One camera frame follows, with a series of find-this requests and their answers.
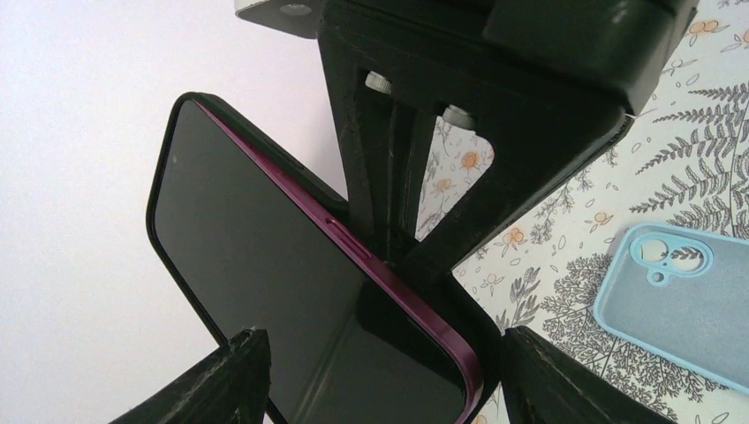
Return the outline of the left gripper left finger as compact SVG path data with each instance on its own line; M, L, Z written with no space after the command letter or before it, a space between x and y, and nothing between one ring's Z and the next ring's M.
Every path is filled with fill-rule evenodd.
M244 329L115 423L262 423L271 354L264 329Z

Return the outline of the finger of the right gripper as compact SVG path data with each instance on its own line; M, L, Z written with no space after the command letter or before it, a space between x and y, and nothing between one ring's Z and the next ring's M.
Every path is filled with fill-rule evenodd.
M420 190L435 115L370 89L331 99L348 195L348 224L379 258L416 244Z

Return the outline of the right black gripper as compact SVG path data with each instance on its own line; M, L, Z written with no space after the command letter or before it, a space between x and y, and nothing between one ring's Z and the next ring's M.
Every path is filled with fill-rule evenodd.
M621 140L696 15L694 1L327 1L318 43L348 176L377 171L390 113L465 109L500 151L397 265L429 287ZM365 86L381 74L390 95Z

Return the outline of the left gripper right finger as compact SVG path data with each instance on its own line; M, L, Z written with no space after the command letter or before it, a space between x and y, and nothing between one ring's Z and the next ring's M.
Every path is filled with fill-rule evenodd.
M502 389L511 423L670 423L525 326L501 339Z

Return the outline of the light blue phone case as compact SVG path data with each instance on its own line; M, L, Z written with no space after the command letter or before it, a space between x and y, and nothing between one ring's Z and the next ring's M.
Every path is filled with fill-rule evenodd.
M747 240L635 224L617 244L592 314L608 333L747 393Z

